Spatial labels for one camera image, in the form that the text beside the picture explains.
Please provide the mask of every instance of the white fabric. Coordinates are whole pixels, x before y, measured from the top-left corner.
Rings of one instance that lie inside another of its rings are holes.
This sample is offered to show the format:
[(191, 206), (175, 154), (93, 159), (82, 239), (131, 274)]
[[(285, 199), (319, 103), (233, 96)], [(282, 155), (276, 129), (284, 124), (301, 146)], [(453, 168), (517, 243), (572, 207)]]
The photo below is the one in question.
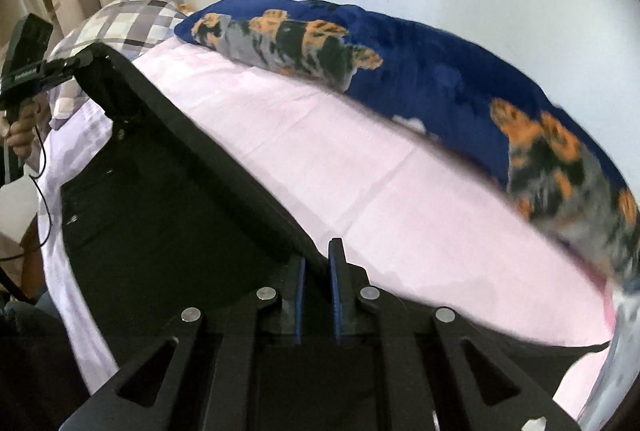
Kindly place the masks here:
[[(484, 177), (425, 137), (344, 97), (177, 38), (134, 64), (289, 209), (321, 252), (342, 237), (348, 261), (365, 267), (373, 284), (527, 339), (568, 346), (610, 339), (604, 290)], [(91, 392), (116, 365), (68, 265), (59, 188), (110, 128), (99, 107), (85, 104), (50, 134), (41, 180), (54, 217), (43, 249), (47, 286)], [(39, 220), (45, 234), (42, 212)], [(563, 381), (556, 400), (572, 416), (605, 354), (586, 357)]]

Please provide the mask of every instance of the hand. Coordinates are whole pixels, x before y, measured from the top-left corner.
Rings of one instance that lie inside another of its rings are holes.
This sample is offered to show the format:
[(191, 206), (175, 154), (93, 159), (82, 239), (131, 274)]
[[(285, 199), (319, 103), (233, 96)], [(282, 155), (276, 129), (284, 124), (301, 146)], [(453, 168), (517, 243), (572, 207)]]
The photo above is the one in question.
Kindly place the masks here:
[(29, 101), (20, 108), (20, 116), (16, 122), (8, 126), (5, 119), (2, 119), (3, 125), (0, 126), (0, 128), (4, 128), (1, 130), (4, 143), (8, 144), (14, 150), (14, 153), (23, 160), (31, 155), (31, 145), (35, 138), (33, 128), (36, 125), (37, 110), (38, 104), (34, 100)]

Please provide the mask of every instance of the blue pillow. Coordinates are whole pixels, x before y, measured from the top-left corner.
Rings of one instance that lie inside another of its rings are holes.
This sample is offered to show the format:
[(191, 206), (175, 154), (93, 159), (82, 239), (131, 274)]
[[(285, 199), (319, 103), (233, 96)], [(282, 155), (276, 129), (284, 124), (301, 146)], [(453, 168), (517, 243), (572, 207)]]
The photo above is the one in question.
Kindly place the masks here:
[(638, 208), (606, 153), (529, 77), (417, 22), (325, 1), (222, 0), (178, 37), (374, 111), (418, 119), (494, 176), (518, 210), (626, 289), (640, 288)]

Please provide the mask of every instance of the plaid pillowcase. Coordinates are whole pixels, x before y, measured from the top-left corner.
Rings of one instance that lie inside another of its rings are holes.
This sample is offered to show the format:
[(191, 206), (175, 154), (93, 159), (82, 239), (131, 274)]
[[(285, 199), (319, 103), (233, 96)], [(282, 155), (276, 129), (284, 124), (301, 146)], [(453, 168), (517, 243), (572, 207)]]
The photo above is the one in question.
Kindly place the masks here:
[[(133, 61), (171, 37), (185, 17), (171, 0), (116, 0), (62, 39), (49, 60), (71, 57), (100, 41)], [(74, 78), (49, 91), (51, 127), (62, 127), (87, 98)]]

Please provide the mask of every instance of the screw head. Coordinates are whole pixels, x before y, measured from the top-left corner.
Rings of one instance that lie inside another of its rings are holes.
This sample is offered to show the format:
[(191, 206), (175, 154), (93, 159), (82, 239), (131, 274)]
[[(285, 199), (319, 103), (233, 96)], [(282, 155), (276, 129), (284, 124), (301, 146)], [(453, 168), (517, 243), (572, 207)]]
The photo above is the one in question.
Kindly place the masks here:
[(450, 323), (456, 318), (456, 313), (447, 307), (438, 308), (436, 310), (436, 319), (443, 323)]
[(360, 290), (360, 295), (367, 301), (375, 301), (380, 297), (380, 290), (374, 286), (366, 286)]
[(270, 286), (263, 286), (255, 294), (258, 296), (260, 301), (269, 301), (276, 297), (276, 290)]
[(192, 323), (192, 322), (197, 321), (198, 319), (200, 319), (201, 315), (202, 315), (202, 313), (200, 312), (200, 310), (198, 310), (195, 307), (185, 308), (182, 311), (182, 320), (185, 323)]

